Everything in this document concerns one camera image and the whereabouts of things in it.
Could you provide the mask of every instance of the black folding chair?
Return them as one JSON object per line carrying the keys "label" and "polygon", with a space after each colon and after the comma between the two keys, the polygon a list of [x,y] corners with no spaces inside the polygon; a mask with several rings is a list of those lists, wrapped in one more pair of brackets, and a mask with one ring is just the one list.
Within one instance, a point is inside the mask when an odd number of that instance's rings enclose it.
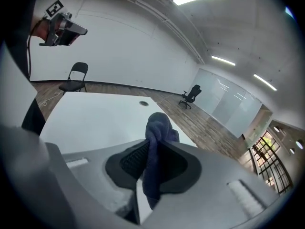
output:
{"label": "black folding chair", "polygon": [[[71,80],[70,75],[71,75],[72,71],[78,71],[78,72],[81,72],[81,73],[85,74],[81,82]],[[85,91],[87,92],[86,85],[85,85],[85,82],[84,82],[87,71],[88,71],[88,65],[86,63],[82,63],[82,62],[75,63],[73,65],[71,71],[70,71],[69,76],[68,76],[68,81],[61,84],[59,86],[59,89],[63,91],[63,94],[65,94],[66,92],[75,92],[77,90],[79,90],[79,92],[80,92],[81,89],[84,87]]]}

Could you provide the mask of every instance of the green plant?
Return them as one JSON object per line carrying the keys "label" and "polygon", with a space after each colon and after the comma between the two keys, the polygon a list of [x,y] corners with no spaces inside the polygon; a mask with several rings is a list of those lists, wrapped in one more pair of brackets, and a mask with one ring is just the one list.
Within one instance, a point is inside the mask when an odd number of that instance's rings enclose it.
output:
{"label": "green plant", "polygon": [[272,142],[268,137],[263,137],[263,140],[271,147],[272,146]]}

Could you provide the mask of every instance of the white cable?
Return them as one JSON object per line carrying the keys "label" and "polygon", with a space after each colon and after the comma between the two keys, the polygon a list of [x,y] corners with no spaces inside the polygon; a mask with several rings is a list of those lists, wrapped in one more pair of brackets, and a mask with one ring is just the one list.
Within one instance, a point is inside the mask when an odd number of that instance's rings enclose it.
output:
{"label": "white cable", "polygon": [[[57,96],[59,96],[60,94],[61,94],[61,93],[55,93],[55,96],[54,96],[54,97],[57,97]],[[51,100],[52,98],[49,98],[49,99],[43,101],[40,105],[43,104],[43,106],[47,106],[47,101]]]}
{"label": "white cable", "polygon": [[173,96],[174,94],[172,94],[172,95],[169,95],[168,97],[165,97],[165,98],[163,98],[161,101],[159,101],[159,102],[156,102],[156,104],[159,104],[159,103],[161,103],[164,99],[166,99],[166,98],[169,98],[169,97],[171,97],[171,96]]}

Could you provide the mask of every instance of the glass wall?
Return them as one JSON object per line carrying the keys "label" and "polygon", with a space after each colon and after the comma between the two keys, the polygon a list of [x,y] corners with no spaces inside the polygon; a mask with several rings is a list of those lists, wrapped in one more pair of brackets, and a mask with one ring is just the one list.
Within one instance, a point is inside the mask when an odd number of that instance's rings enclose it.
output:
{"label": "glass wall", "polygon": [[258,113],[262,103],[240,86],[216,74],[200,69],[192,87],[202,92],[194,102],[213,116],[234,136],[240,137]]}

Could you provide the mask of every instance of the cable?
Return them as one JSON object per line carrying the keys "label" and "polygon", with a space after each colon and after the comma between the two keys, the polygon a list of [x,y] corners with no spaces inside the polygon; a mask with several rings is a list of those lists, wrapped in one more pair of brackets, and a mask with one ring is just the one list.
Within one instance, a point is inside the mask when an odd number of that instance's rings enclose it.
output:
{"label": "cable", "polygon": [[29,37],[29,40],[28,40],[28,46],[27,46],[27,49],[28,49],[28,52],[29,52],[29,68],[28,68],[28,72],[29,72],[29,75],[28,75],[28,78],[30,80],[30,77],[31,77],[31,71],[32,71],[32,63],[31,63],[31,53],[30,53],[30,41],[31,41],[31,37],[34,33],[34,31],[36,30],[36,28],[40,25],[40,23],[45,19],[46,17],[44,16],[40,21],[38,21],[33,29],[31,30],[30,32],[30,37]]}
{"label": "cable", "polygon": [[[54,94],[55,94],[55,96],[54,96],[54,97],[57,97],[57,96],[59,96],[61,93],[54,93]],[[54,97],[49,98],[49,99],[47,99],[47,100],[43,101],[43,102],[42,102],[40,105],[42,105],[42,104],[43,104],[43,106],[47,106],[47,101],[49,101],[49,100],[53,99]]]}
{"label": "cable", "polygon": [[169,95],[168,97],[165,97],[165,98],[163,98],[161,101],[159,101],[159,102],[156,102],[156,104],[159,104],[159,103],[161,103],[164,99],[166,99],[166,98],[169,98],[169,97],[171,97],[171,96],[173,96],[174,94],[172,94],[172,95]]}

